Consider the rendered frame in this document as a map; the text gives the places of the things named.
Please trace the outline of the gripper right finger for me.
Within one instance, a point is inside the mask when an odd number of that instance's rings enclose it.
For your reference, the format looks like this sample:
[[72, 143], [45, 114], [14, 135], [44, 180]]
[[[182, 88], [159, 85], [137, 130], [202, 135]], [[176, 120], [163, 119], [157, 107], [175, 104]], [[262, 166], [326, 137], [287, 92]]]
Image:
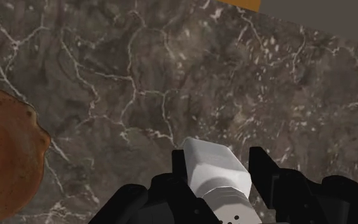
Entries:
[[358, 224], [358, 182], [326, 176], [313, 182], [300, 171], [280, 168], [261, 147], [249, 148], [253, 185], [276, 222], [288, 224]]

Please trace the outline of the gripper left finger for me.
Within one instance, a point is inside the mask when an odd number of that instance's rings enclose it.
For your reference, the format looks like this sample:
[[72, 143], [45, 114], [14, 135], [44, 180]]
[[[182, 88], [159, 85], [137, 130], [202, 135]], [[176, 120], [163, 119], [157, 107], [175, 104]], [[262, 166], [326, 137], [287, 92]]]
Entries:
[[183, 150], [172, 151], [172, 171], [152, 178], [149, 188], [120, 187], [88, 224], [220, 224], [188, 186]]

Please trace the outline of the white salt shaker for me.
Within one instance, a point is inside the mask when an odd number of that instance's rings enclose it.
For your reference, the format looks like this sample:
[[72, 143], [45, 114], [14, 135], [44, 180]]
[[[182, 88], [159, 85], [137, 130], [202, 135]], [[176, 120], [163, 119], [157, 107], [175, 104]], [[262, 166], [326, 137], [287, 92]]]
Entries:
[[220, 224], [261, 224], [249, 202], [251, 175], [227, 146], [188, 137], [182, 149], [189, 187]]

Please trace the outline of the orange block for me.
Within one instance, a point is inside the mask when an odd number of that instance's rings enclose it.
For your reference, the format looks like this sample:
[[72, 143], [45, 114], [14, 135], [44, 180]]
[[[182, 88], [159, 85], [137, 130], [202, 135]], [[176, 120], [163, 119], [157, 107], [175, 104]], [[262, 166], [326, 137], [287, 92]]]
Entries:
[[261, 0], [218, 0], [218, 1], [255, 12], [259, 11], [259, 7], [261, 5]]

